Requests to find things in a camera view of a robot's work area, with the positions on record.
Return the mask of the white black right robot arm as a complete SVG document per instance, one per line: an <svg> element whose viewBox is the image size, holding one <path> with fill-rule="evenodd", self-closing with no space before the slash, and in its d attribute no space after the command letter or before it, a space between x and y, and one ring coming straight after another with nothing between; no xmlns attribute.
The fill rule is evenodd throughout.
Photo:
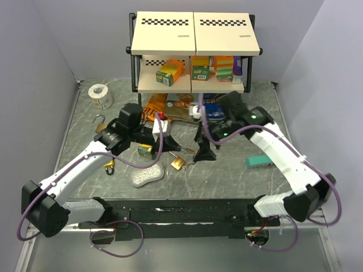
<svg viewBox="0 0 363 272"><path fill-rule="evenodd" d="M272 216L289 216L304 222L326 203L331 194L337 201L337 216L332 223L339 221L342 206L335 188L335 178L313 167L287 140L264 108L248 109L241 95L233 91L217 100L224 118L210 122L202 99L200 95L199 102L189 107L189 115L200 122L195 136L199 150L193 158L194 162L215 161L211 144L219 148L232 137L242 135L271 159L290 185L289 192L258 197L247 213L251 224L260 226Z"/></svg>

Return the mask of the small brass padlock with keychain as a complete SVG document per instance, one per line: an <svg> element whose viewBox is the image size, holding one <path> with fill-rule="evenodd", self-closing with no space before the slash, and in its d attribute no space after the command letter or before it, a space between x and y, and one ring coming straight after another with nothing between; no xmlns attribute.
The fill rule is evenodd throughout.
<svg viewBox="0 0 363 272"><path fill-rule="evenodd" d="M196 152L188 147L181 147L181 150L188 154L188 162L189 164L194 164L193 158L196 155Z"/></svg>

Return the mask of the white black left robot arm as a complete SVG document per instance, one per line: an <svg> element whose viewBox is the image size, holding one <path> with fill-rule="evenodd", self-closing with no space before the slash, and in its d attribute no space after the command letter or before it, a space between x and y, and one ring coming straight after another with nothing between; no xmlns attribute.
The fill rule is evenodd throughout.
<svg viewBox="0 0 363 272"><path fill-rule="evenodd" d="M93 222L100 228L109 226L113 219L111 204L99 197L69 201L73 191L106 163L118 160L132 142L150 145L158 157L163 152L181 150L170 135L167 118L156 114L149 128L141 123L142 113L140 105L127 103L119 116L66 166L38 184L27 182L22 188L22 220L28 220L45 237L58 234L69 224Z"/></svg>

